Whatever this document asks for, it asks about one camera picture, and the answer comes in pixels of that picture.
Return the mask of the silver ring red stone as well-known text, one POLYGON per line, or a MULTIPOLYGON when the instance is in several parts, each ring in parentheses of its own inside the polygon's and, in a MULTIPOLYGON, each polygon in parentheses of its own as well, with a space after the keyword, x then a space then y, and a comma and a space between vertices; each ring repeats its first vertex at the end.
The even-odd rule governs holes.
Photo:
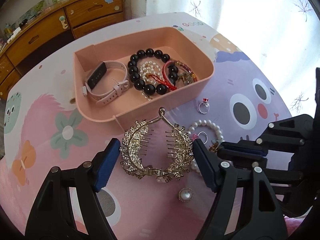
POLYGON ((203 98, 203 100, 199 103, 197 109, 198 109, 199 113, 207 114, 210 109, 209 99, 203 98))

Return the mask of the wooden desk with drawers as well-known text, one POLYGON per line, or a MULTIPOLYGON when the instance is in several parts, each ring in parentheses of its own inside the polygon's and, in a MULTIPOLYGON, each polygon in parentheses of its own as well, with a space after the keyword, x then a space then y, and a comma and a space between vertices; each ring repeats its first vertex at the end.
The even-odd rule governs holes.
POLYGON ((65 0, 49 7, 1 51, 1 100, 7 99, 12 87, 29 71, 23 61, 42 46, 61 48, 124 19, 124 0, 65 0))

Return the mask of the pearl round brooch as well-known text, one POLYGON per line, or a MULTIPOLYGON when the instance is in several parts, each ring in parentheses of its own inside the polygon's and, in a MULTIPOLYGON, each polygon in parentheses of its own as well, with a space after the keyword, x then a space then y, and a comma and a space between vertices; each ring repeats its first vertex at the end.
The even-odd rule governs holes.
POLYGON ((184 203, 190 202, 193 199, 193 196, 193 190, 189 187, 184 187, 180 189, 178 193, 178 199, 184 203))

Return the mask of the pink plastic jewelry tray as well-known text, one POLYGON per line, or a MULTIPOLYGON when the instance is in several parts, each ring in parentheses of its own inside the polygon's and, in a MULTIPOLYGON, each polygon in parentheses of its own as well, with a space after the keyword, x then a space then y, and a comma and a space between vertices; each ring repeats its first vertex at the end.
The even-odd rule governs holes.
POLYGON ((125 122, 173 109, 195 99, 214 74, 216 52, 201 35, 163 27, 139 31, 90 45, 74 54, 76 106, 88 120, 125 122), (81 87, 101 61, 127 67, 129 89, 106 106, 96 106, 81 87))

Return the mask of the pink strap smart watch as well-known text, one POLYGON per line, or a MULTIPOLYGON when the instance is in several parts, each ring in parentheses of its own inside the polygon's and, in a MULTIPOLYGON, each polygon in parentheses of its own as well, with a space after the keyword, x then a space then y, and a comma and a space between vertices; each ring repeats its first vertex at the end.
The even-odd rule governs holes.
POLYGON ((96 106, 103 107, 122 96, 130 87, 127 67, 119 61, 101 61, 81 87, 96 106))

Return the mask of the silver ring pink stone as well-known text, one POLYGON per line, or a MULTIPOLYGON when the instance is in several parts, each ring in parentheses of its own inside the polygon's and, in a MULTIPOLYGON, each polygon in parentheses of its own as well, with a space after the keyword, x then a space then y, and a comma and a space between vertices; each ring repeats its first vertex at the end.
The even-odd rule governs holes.
POLYGON ((199 133, 193 133, 191 139, 194 141, 196 139, 200 139, 204 144, 208 141, 208 135, 204 131, 200 131, 199 133))

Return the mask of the gold rhinestone hair comb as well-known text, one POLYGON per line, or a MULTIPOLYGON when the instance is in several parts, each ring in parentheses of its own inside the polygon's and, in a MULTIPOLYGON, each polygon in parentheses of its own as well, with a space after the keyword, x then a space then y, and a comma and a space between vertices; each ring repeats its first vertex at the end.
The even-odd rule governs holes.
POLYGON ((133 177, 154 177, 160 183, 180 180, 194 160, 185 127, 170 122, 160 107, 151 120, 137 120, 124 133, 120 147, 123 170, 133 177))

